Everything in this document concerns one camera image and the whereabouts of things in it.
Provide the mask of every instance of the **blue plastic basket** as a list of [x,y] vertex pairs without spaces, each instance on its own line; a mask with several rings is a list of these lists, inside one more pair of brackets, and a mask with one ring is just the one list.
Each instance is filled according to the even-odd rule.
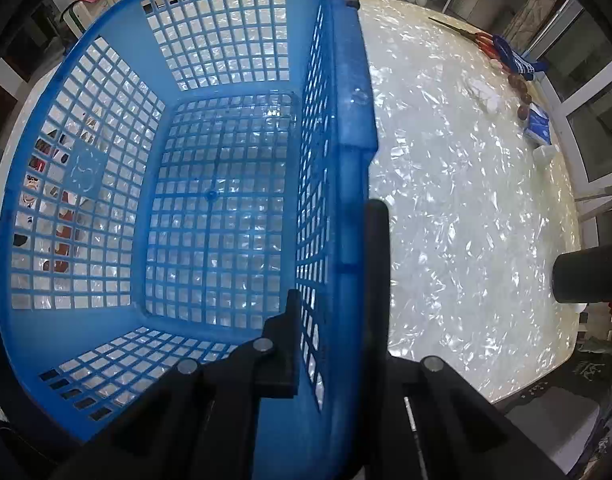
[[329,478],[355,419],[376,139],[345,0],[116,3],[39,99],[6,184],[0,327],[21,383],[87,440],[298,288],[299,394],[262,400],[254,475]]

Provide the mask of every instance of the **blue cloth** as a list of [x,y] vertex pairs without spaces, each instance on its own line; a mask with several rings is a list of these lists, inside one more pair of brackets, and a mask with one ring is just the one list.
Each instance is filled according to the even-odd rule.
[[527,80],[532,80],[532,74],[535,72],[544,72],[548,69],[548,64],[544,62],[535,62],[530,63],[526,61],[522,56],[516,53],[513,48],[508,44],[508,42],[498,36],[497,34],[493,35],[493,45],[499,54],[499,57],[511,72],[524,74],[524,77]]

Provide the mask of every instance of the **white marble table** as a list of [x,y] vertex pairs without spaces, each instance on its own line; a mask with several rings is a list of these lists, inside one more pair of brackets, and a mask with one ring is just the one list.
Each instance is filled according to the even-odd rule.
[[[561,154],[536,167],[519,98],[475,44],[402,1],[360,0],[380,150],[371,195],[390,205],[389,349],[441,356],[490,400],[564,362],[578,315],[550,290],[555,257],[579,249]],[[496,92],[499,112],[468,91]]]

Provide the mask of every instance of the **black bracket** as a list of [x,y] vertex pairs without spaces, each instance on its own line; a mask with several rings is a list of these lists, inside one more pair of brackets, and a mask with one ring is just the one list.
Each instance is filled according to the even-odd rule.
[[393,357],[388,346],[388,208],[364,209],[364,380],[345,479],[558,480],[564,473],[445,361]]
[[296,395],[300,296],[262,337],[207,365],[177,362],[51,479],[245,480],[261,397]]

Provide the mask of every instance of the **scissors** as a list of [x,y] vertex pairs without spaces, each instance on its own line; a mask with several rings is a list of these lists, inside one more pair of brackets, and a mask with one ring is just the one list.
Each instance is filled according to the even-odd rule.
[[445,27],[452,28],[452,30],[454,30],[455,32],[458,32],[464,38],[467,38],[468,40],[471,40],[473,43],[475,43],[480,48],[480,50],[484,54],[486,54],[490,59],[497,59],[499,62],[501,62],[501,58],[499,57],[499,54],[497,53],[497,50],[495,49],[495,46],[493,45],[493,37],[489,33],[487,32],[468,32],[467,30],[464,30],[462,28],[453,27],[452,25],[449,25],[448,23],[440,22],[439,20],[435,20],[434,18],[429,18],[429,20],[435,23],[439,23],[440,25],[443,25]]

